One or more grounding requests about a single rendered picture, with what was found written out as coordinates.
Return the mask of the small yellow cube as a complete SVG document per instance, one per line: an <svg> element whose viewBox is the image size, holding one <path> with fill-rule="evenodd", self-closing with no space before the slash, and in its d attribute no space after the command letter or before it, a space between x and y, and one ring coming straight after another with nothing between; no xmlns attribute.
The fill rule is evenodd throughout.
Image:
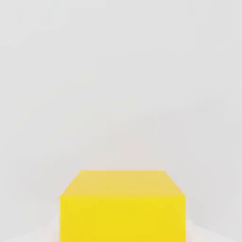
<svg viewBox="0 0 242 242"><path fill-rule="evenodd" d="M60 196L60 242L186 242L185 195L164 171L81 171Z"/></svg>

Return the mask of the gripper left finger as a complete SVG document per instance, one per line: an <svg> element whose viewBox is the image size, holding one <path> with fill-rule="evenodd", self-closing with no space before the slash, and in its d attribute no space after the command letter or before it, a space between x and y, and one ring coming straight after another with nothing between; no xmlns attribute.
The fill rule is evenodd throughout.
<svg viewBox="0 0 242 242"><path fill-rule="evenodd" d="M55 217L46 227L19 235L10 242L60 242L60 218Z"/></svg>

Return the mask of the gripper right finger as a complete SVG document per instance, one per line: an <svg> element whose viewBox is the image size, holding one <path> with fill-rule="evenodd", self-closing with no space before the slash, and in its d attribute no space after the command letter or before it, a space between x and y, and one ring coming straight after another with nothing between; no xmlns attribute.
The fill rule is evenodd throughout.
<svg viewBox="0 0 242 242"><path fill-rule="evenodd" d="M186 242L233 242L233 239L195 225L192 220L186 219Z"/></svg>

